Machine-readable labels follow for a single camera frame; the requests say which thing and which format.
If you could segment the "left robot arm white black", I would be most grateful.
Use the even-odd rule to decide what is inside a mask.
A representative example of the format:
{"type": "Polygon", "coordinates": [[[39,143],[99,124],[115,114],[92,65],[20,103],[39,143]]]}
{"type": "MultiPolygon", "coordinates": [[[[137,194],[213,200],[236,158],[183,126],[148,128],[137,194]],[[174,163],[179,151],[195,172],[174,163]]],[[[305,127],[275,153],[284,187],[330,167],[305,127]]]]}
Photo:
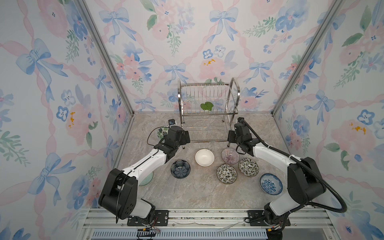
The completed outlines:
{"type": "Polygon", "coordinates": [[[138,198],[138,186],[150,173],[173,158],[181,146],[190,142],[188,131],[176,125],[170,126],[165,138],[141,160],[123,170],[109,172],[99,197],[99,206],[118,219],[136,217],[151,224],[156,207],[138,198]]]}

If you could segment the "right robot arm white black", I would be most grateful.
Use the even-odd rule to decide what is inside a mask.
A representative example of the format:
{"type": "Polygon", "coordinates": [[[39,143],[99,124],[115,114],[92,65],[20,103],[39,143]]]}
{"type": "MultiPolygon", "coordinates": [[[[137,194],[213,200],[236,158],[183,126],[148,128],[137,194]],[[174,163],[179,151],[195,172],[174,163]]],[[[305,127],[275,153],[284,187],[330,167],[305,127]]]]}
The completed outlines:
{"type": "Polygon", "coordinates": [[[244,118],[238,118],[234,130],[229,131],[228,140],[248,154],[267,161],[281,170],[287,178],[287,192],[264,207],[262,219],[267,225],[286,221],[290,213],[307,206],[310,201],[326,192],[325,184],[311,173],[319,175],[316,162],[307,157],[292,160],[289,155],[262,140],[244,118]]]}

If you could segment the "white bowl orange outside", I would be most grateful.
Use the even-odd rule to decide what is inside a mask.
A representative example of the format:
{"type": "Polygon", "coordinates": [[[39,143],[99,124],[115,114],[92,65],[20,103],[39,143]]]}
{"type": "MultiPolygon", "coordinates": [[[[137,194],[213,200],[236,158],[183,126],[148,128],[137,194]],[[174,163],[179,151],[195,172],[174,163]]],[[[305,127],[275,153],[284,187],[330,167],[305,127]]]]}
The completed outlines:
{"type": "Polygon", "coordinates": [[[208,149],[198,150],[195,154],[195,161],[202,167],[209,167],[215,161],[213,152],[208,149]]]}

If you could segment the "stainless steel dish rack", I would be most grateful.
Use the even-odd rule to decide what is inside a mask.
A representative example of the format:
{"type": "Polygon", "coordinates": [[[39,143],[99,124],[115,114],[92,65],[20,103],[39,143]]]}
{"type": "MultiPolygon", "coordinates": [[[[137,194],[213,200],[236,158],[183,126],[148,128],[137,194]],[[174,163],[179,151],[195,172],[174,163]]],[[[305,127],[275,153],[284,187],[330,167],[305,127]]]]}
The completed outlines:
{"type": "Polygon", "coordinates": [[[217,78],[205,83],[178,82],[180,122],[192,143],[226,142],[239,102],[235,78],[227,83],[217,78]]]}

